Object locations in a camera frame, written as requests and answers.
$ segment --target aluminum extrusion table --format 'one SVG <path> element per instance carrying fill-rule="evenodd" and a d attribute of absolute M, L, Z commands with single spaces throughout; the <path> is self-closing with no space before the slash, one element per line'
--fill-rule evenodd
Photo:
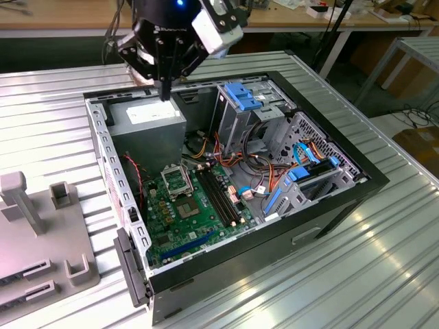
<path fill-rule="evenodd" d="M 361 87 L 357 98 L 354 101 L 355 106 L 358 106 L 367 95 L 374 82 L 378 79 L 381 72 L 384 70 L 388 62 L 393 58 L 397 50 L 405 52 L 403 59 L 398 63 L 395 70 L 389 75 L 383 84 L 383 88 L 387 89 L 393 82 L 394 78 L 401 72 L 402 68 L 407 64 L 410 58 L 415 58 L 431 70 L 439 74 L 439 36 L 411 37 L 411 38 L 396 38 L 384 56 L 380 59 L 368 79 Z M 432 93 L 424 100 L 421 108 L 426 106 L 439 92 L 434 89 Z"/>
<path fill-rule="evenodd" d="M 281 72 L 391 182 L 328 236 L 155 328 L 437 328 L 438 180 L 297 57 L 207 60 L 190 78 L 268 70 Z M 113 247 L 116 220 L 82 98 L 133 86 L 125 67 L 0 75 L 0 86 L 0 173 L 22 170 L 30 192 L 59 180 L 77 186 L 102 277 L 5 328 L 144 328 L 147 314 L 132 307 Z"/>

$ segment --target green circuit board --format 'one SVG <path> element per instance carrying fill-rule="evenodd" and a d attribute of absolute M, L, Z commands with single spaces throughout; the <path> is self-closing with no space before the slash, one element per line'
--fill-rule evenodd
<path fill-rule="evenodd" d="M 215 177 L 221 179 L 227 186 L 232 185 L 220 166 L 212 169 Z M 192 196 L 180 196 L 172 202 L 162 177 L 145 183 L 148 191 L 153 187 L 154 196 L 149 193 L 147 201 L 147 230 L 152 239 L 152 246 L 148 250 L 155 268 L 188 256 L 204 249 L 208 245 L 228 239 L 256 226 L 250 211 L 242 204 L 241 210 L 235 208 L 244 222 L 236 226 L 224 227 L 214 207 L 211 205 L 201 183 L 194 172 L 189 172 L 194 191 Z M 163 259 L 163 254 L 175 248 L 195 241 L 203 236 L 206 241 L 197 247 L 186 250 L 175 256 Z"/>

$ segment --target side panel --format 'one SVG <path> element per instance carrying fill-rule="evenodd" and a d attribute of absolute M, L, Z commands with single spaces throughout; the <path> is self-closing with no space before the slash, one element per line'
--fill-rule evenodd
<path fill-rule="evenodd" d="M 132 237 L 139 249 L 142 265 L 147 268 L 145 253 L 151 245 L 151 238 L 140 216 L 134 196 L 123 172 L 115 146 L 105 124 L 104 109 L 101 104 L 86 102 L 92 135 L 96 136 L 99 168 L 104 176 L 106 190 L 111 200 L 111 208 L 116 212 L 119 226 Z"/>
<path fill-rule="evenodd" d="M 343 213 L 345 208 L 351 208 L 353 204 L 356 204 L 356 202 L 352 201 L 344 204 L 308 221 L 304 225 L 249 249 L 247 252 L 226 262 L 211 267 L 177 286 L 157 293 L 154 296 L 153 324 L 171 317 L 180 310 L 212 296 L 235 282 L 312 243 L 323 228 L 333 220 L 336 220 L 337 216 Z"/>

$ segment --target desk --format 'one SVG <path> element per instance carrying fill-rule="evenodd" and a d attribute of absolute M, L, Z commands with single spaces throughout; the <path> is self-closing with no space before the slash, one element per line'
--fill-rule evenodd
<path fill-rule="evenodd" d="M 279 71 L 390 179 L 331 234 L 154 327 L 437 328 L 439 181 L 296 56 L 207 60 L 189 79 Z M 82 93 L 134 86 L 124 65 L 0 75 L 0 173 L 75 184 L 101 282 L 2 329 L 144 328 L 113 246 L 116 219 Z"/>
<path fill-rule="evenodd" d="M 103 36 L 116 11 L 115 0 L 28 0 L 33 16 L 0 10 L 0 38 L 42 38 L 61 36 Z M 326 19 L 314 19 L 303 7 L 295 10 L 271 3 L 268 10 L 253 10 L 245 32 L 323 32 Z M 420 30 L 427 36 L 438 22 L 393 23 L 371 13 L 352 16 L 340 26 L 338 37 L 320 75 L 326 77 L 352 32 Z M 122 10 L 117 35 L 126 35 L 131 27 L 131 13 Z"/>

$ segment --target label sticker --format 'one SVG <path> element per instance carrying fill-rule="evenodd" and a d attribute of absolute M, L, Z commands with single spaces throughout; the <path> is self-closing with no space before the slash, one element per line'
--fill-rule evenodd
<path fill-rule="evenodd" d="M 126 114 L 133 125 L 180 116 L 180 112 L 174 108 L 170 101 L 158 101 L 157 103 L 128 108 Z"/>
<path fill-rule="evenodd" d="M 267 216 L 265 218 L 265 221 L 272 221 L 273 219 L 278 218 L 278 217 L 279 217 L 278 213 L 275 212 L 274 214 L 271 214 L 270 216 Z"/>
<path fill-rule="evenodd" d="M 422 137 L 422 139 L 424 141 L 427 141 L 427 142 L 434 141 L 434 136 L 432 134 L 430 134 L 429 132 L 419 132 L 418 134 L 419 134 L 419 136 Z"/>

